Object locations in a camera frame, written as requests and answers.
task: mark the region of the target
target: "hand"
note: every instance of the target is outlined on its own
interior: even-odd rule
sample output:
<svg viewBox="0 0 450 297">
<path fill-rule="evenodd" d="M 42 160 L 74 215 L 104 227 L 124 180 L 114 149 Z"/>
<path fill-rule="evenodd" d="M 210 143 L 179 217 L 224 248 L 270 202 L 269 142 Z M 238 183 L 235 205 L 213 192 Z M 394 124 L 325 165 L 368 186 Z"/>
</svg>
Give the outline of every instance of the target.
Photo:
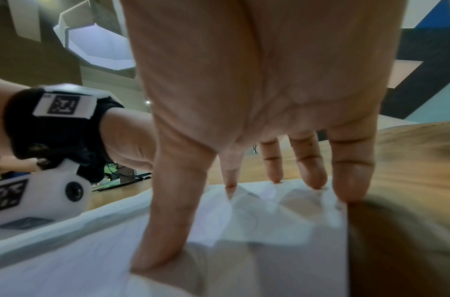
<svg viewBox="0 0 450 297">
<path fill-rule="evenodd" d="M 133 269 L 182 248 L 215 157 L 234 186 L 243 153 L 256 142 L 278 182 L 276 137 L 288 134 L 302 179 L 320 188 L 327 176 L 315 130 L 326 129 L 335 193 L 347 202 L 364 197 L 405 1 L 123 5 L 159 140 L 150 221 Z"/>
<path fill-rule="evenodd" d="M 157 137 L 151 114 L 111 108 L 101 119 L 99 130 L 106 152 L 114 162 L 153 170 Z"/>
</svg>

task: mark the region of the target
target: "light fixture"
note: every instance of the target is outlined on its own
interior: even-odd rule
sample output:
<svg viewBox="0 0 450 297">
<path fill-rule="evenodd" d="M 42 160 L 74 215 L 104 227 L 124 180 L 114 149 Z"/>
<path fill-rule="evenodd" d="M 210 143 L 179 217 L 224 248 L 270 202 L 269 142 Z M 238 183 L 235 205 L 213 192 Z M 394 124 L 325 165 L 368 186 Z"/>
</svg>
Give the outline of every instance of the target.
<svg viewBox="0 0 450 297">
<path fill-rule="evenodd" d="M 61 13 L 54 32 L 67 50 L 90 64 L 113 70 L 135 67 L 116 15 L 92 0 Z"/>
</svg>

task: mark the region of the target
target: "paper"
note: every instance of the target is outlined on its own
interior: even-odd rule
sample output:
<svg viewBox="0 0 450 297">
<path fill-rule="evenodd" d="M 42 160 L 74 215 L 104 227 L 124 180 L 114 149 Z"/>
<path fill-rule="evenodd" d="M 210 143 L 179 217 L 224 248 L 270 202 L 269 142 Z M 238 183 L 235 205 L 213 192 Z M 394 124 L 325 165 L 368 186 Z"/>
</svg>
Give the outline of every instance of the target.
<svg viewBox="0 0 450 297">
<path fill-rule="evenodd" d="M 348 295 L 347 212 L 330 188 L 243 183 L 230 201 L 223 185 L 210 186 L 181 256 L 140 277 L 129 263 L 148 208 L 135 213 L 151 195 L 0 242 L 0 297 Z M 76 239 L 93 222 L 110 227 Z"/>
</svg>

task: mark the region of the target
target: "white device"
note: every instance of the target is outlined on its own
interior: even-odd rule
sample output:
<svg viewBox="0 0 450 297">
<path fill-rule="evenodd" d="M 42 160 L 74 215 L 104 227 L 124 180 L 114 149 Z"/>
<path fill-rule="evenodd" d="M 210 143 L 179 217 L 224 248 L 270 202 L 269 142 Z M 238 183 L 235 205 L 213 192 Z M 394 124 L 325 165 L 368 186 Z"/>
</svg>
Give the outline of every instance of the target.
<svg viewBox="0 0 450 297">
<path fill-rule="evenodd" d="M 0 181 L 0 240 L 85 211 L 91 184 L 65 159 L 56 168 Z"/>
</svg>

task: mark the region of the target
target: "wood grain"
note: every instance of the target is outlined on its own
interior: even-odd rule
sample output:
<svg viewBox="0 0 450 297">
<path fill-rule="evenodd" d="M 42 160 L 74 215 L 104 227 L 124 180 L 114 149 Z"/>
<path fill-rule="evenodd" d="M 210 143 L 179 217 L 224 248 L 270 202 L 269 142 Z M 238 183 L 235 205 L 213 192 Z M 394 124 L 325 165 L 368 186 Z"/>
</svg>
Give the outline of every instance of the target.
<svg viewBox="0 0 450 297">
<path fill-rule="evenodd" d="M 320 142 L 328 174 L 331 148 Z M 285 179 L 300 178 L 291 149 Z M 380 130 L 377 168 L 364 203 L 349 205 L 352 296 L 450 296 L 450 122 Z M 246 156 L 241 183 L 265 181 L 260 155 Z M 210 184 L 221 184 L 216 162 Z M 130 197 L 150 181 L 95 193 L 90 209 Z"/>
</svg>

